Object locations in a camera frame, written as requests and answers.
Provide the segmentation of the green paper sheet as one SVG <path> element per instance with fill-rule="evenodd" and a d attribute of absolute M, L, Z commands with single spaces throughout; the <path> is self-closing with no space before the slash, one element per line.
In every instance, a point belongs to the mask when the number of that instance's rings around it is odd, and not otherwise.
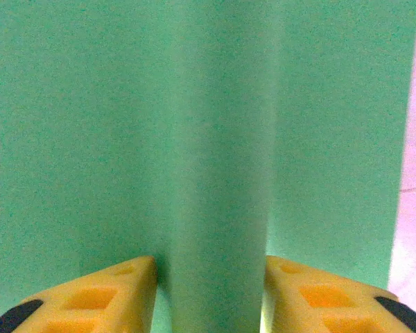
<path fill-rule="evenodd" d="M 267 255 L 385 288 L 416 0 L 0 0 L 0 312 L 142 255 L 160 333 L 258 333 Z"/>

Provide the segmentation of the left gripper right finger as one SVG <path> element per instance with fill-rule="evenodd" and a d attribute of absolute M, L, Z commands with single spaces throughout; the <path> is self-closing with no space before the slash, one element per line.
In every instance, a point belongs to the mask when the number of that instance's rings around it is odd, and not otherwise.
<path fill-rule="evenodd" d="M 384 289 L 269 255 L 261 333 L 416 333 L 416 311 Z"/>

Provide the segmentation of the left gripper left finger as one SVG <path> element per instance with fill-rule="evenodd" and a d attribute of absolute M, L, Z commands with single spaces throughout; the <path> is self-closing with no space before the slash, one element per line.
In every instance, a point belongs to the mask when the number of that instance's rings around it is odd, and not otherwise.
<path fill-rule="evenodd" d="M 157 267 L 141 256 L 23 299 L 0 333 L 150 333 Z"/>

